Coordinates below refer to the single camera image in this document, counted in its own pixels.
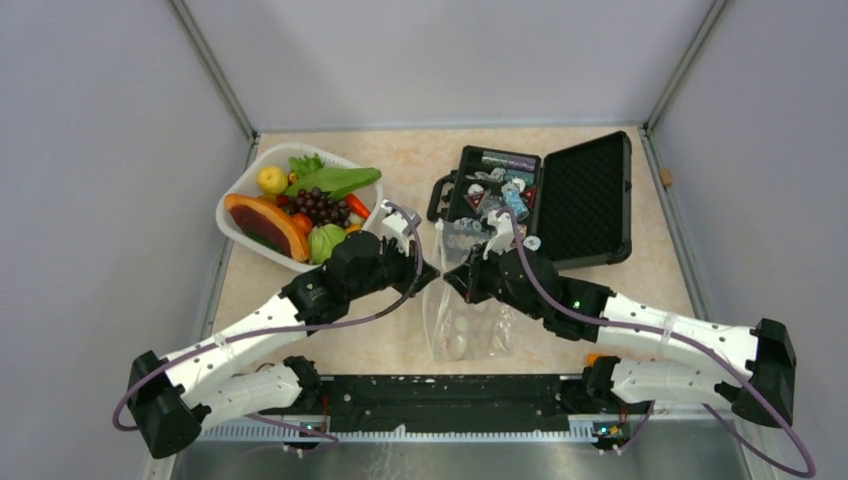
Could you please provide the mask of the clear zip top bag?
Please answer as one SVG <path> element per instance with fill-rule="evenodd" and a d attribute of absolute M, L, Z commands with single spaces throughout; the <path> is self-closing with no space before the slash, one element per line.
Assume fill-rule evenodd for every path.
<path fill-rule="evenodd" d="M 435 224 L 432 264 L 447 273 L 459 267 L 474 246 L 487 243 L 490 237 L 479 220 L 439 220 Z M 422 318 L 425 340 L 435 361 L 483 360 L 512 353 L 513 311 L 494 300 L 469 304 L 443 279 L 424 289 Z"/>

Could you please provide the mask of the dark red grape bunch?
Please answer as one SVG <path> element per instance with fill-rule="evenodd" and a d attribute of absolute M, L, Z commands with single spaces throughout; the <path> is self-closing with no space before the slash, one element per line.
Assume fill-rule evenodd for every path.
<path fill-rule="evenodd" d="M 335 224 L 347 228 L 352 224 L 351 207 L 345 200 L 333 200 L 328 193 L 315 187 L 311 190 L 300 189 L 289 198 L 284 210 L 292 215 L 306 216 L 312 226 Z"/>

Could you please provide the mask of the yellow lemon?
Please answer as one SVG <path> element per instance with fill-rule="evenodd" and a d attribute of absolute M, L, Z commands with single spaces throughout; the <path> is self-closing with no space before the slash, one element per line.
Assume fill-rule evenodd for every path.
<path fill-rule="evenodd" d="M 262 167 L 256 180 L 262 193 L 275 196 L 282 194 L 289 186 L 288 174 L 274 165 Z"/>

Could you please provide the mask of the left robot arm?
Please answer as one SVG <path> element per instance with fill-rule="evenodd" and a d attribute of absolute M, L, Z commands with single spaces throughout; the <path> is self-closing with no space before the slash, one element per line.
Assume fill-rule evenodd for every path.
<path fill-rule="evenodd" d="M 136 357 L 112 426 L 138 432 L 148 453 L 162 459 L 237 417 L 289 406 L 308 413 L 321 397 L 309 361 L 282 362 L 253 374 L 245 368 L 312 333 L 385 317 L 436 274 L 416 230 L 350 234 L 322 266 L 295 276 L 229 327 L 168 354 Z"/>

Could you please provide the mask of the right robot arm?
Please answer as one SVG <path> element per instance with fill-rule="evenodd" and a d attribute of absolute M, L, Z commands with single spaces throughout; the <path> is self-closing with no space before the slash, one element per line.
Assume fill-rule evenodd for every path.
<path fill-rule="evenodd" d="M 560 338 L 660 358 L 657 368 L 604 360 L 604 374 L 585 376 L 587 400 L 600 412 L 662 400 L 728 407 L 771 428 L 794 420 L 797 355 L 779 321 L 733 326 L 666 312 L 562 276 L 550 260 L 520 248 L 487 253 L 477 245 L 443 278 L 466 303 L 497 300 Z"/>

